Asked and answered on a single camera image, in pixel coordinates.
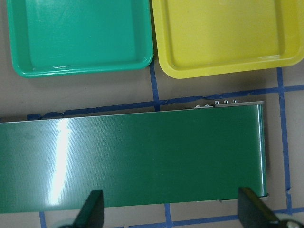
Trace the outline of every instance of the blue tape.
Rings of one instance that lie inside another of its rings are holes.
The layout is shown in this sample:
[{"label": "blue tape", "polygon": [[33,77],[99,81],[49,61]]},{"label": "blue tape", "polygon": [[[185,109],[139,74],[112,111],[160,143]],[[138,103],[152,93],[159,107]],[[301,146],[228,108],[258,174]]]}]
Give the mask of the blue tape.
[{"label": "blue tape", "polygon": [[293,208],[293,213],[302,213],[304,212],[304,208]]},{"label": "blue tape", "polygon": [[166,217],[166,225],[167,228],[171,228],[173,223],[171,221],[171,210],[170,210],[170,204],[169,203],[165,203],[165,217]]},{"label": "blue tape", "polygon": [[154,70],[154,60],[150,63],[150,77],[151,77],[151,85],[152,85],[152,92],[153,92],[153,100],[154,100],[154,109],[155,111],[160,111],[160,99],[158,96],[158,89],[157,89],[157,81],[155,76],[155,70]]},{"label": "blue tape", "polygon": [[144,224],[144,225],[135,225],[129,226],[130,228],[163,228],[166,227],[166,223],[153,223],[153,224]]},{"label": "blue tape", "polygon": [[288,152],[288,137],[287,137],[287,123],[286,123],[286,111],[285,111],[285,95],[284,95],[284,83],[283,83],[283,71],[282,68],[277,68],[277,83],[279,89],[279,103],[280,103],[280,116],[281,116],[281,130],[282,130],[282,143],[283,143],[283,159],[284,159],[284,175],[285,175],[285,193],[287,203],[287,213],[292,214],[292,199],[289,190],[291,188],[290,183],[290,170],[289,170],[289,152]]},{"label": "blue tape", "polygon": [[277,92],[278,92],[278,88],[255,89],[255,90],[246,90],[246,91],[238,91],[238,92],[223,93],[223,94],[214,94],[210,96],[188,96],[181,98],[173,98],[169,100],[161,100],[160,104],[170,105],[170,104],[188,103],[198,100],[216,100],[216,99],[225,99],[225,98],[242,97],[242,96],[250,96],[250,95],[273,94]]},{"label": "blue tape", "polygon": [[58,112],[51,112],[51,113],[46,113],[44,116],[42,116],[40,119],[52,119],[52,118],[62,118],[63,113],[58,113]]},{"label": "blue tape", "polygon": [[39,212],[39,218],[41,228],[47,228],[46,216],[43,211]]},{"label": "blue tape", "polygon": [[223,221],[232,221],[237,220],[237,215],[228,215],[228,216],[221,216],[221,217],[211,217],[211,218],[199,218],[199,219],[191,219],[185,221],[176,221],[173,222],[175,227],[178,226],[186,226],[186,225],[195,225],[195,224],[203,224],[203,223],[211,223],[211,222],[223,222]]},{"label": "blue tape", "polygon": [[40,114],[30,114],[27,115],[27,120],[40,120],[41,115]]},{"label": "blue tape", "polygon": [[97,107],[97,108],[84,108],[84,109],[75,109],[75,110],[67,110],[63,113],[63,116],[67,115],[82,115],[82,114],[92,114],[92,113],[101,113],[101,112],[109,112],[109,111],[119,111],[119,110],[126,110],[126,109],[134,109],[134,108],[146,108],[146,107],[153,107],[154,102],[139,102],[139,103],[132,103],[132,104],[118,104],[118,105],[111,105],[111,106],[104,106],[104,107]]}]

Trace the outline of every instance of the gray floor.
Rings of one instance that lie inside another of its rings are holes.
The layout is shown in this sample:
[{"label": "gray floor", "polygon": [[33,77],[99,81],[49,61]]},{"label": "gray floor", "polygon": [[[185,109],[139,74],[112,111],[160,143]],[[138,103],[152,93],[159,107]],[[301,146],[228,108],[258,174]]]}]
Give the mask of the gray floor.
[{"label": "gray floor", "polygon": [[[0,118],[3,122],[26,120],[28,114],[43,116],[49,112],[64,113],[66,110],[141,102],[154,102],[157,105],[159,100],[161,110],[176,110],[211,104],[213,101],[174,101],[174,98],[214,94],[222,94],[228,100],[265,101],[269,193],[265,202],[272,210],[293,212],[304,222],[304,109],[301,105],[304,97],[304,86],[301,86],[304,85],[304,61],[283,68],[283,78],[280,69],[279,74],[276,69],[265,69],[177,80],[161,70],[155,53],[157,91],[153,94],[149,67],[128,72],[25,79],[12,69],[9,48],[6,4],[5,0],[0,0]],[[99,112],[101,109],[98,109],[96,113],[82,115],[152,112],[154,106],[119,109],[121,108],[110,112]],[[291,195],[291,200],[286,198],[289,180],[290,190],[287,195]],[[160,227],[161,223],[164,224],[163,227],[182,226],[183,223],[179,221],[186,221],[187,228],[241,227],[235,218],[236,210],[236,201],[175,203],[170,205],[171,220],[168,220],[168,207],[165,209],[162,204],[107,208],[104,227],[145,227],[145,224],[156,224],[147,226],[151,228]],[[45,212],[46,226],[43,222],[40,223],[41,214],[38,212],[2,214],[0,228],[56,228],[71,222],[77,212]]]}]

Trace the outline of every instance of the green tray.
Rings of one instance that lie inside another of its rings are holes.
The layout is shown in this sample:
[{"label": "green tray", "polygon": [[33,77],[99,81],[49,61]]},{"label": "green tray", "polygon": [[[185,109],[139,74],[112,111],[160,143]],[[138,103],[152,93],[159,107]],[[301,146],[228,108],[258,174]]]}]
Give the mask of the green tray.
[{"label": "green tray", "polygon": [[28,78],[141,69],[149,0],[7,0],[15,71]]}]

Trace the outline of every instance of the plastic tray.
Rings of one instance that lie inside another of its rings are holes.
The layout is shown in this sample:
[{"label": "plastic tray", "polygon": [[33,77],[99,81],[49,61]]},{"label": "plastic tray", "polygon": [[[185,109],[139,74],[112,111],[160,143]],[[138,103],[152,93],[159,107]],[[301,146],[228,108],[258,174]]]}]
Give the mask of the plastic tray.
[{"label": "plastic tray", "polygon": [[152,0],[162,69],[188,78],[293,65],[302,0]]},{"label": "plastic tray", "polygon": [[24,77],[144,68],[149,0],[7,0],[13,67]]}]

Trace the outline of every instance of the yellow tray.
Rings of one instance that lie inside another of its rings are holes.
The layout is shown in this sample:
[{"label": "yellow tray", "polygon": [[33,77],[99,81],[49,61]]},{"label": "yellow tray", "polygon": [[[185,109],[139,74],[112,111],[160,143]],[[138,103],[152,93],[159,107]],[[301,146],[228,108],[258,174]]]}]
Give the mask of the yellow tray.
[{"label": "yellow tray", "polygon": [[303,0],[152,0],[159,61],[174,78],[284,67],[304,57]]}]

